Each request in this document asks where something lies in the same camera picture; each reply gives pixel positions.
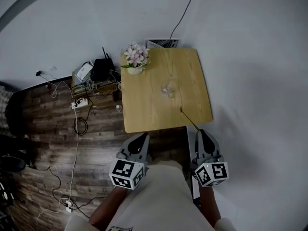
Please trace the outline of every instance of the potted flower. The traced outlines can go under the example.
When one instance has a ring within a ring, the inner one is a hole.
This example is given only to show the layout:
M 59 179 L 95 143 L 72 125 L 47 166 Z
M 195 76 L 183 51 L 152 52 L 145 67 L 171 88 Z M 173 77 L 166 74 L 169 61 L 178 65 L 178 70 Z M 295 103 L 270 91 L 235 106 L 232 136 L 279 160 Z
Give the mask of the potted flower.
M 148 55 L 148 50 L 145 46 L 140 46 L 138 44 L 131 44 L 127 47 L 124 52 L 126 55 L 127 65 L 121 66 L 127 68 L 131 75 L 140 74 L 144 66 L 150 63 Z

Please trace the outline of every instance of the white cube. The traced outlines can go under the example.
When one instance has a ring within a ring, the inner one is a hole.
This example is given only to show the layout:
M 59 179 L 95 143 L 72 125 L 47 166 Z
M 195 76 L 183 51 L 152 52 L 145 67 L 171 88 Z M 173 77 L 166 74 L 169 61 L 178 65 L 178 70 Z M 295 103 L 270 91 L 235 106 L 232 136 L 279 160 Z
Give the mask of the white cube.
M 195 171 L 203 187 L 216 186 L 229 179 L 228 163 L 203 163 Z
M 109 177 L 115 186 L 135 189 L 144 177 L 144 164 L 131 162 L 125 159 L 112 161 Z

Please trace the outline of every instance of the white t-shirt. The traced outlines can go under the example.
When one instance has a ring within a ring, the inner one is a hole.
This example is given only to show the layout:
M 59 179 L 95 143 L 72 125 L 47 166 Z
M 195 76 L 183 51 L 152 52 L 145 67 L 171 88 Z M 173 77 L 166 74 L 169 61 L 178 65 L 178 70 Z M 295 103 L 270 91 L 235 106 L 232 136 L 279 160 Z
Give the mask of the white t-shirt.
M 111 220 L 108 231 L 235 231 L 222 218 L 215 229 L 192 202 L 192 195 L 180 169 L 149 166 L 147 175 L 131 191 Z M 65 231 L 97 231 L 80 217 L 72 216 Z

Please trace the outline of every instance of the wooden table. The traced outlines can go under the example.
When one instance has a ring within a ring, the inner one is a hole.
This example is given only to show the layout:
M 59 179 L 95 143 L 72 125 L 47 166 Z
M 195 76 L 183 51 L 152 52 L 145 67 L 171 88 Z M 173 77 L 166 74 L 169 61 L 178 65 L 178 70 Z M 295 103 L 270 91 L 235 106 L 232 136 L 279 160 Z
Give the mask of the wooden table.
M 175 128 L 212 121 L 203 72 L 195 49 L 150 49 L 151 63 L 139 75 L 121 68 L 124 126 L 127 133 Z M 121 65 L 126 59 L 121 54 Z M 176 83 L 173 98 L 162 94 L 163 82 Z

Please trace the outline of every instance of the human arm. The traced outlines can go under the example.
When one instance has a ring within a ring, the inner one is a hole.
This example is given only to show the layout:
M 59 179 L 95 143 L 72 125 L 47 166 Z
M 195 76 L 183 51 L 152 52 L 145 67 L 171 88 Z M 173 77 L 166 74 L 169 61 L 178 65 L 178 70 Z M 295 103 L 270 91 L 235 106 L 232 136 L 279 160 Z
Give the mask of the human arm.
M 126 197 L 128 189 L 115 187 L 90 217 L 89 224 L 99 230 L 106 230 L 117 209 Z
M 200 202 L 201 202 L 201 213 L 209 222 L 209 224 L 211 224 L 211 226 L 214 227 L 217 221 L 221 219 L 221 216 L 216 204 L 213 188 L 202 187 L 199 184 L 199 192 L 200 192 Z

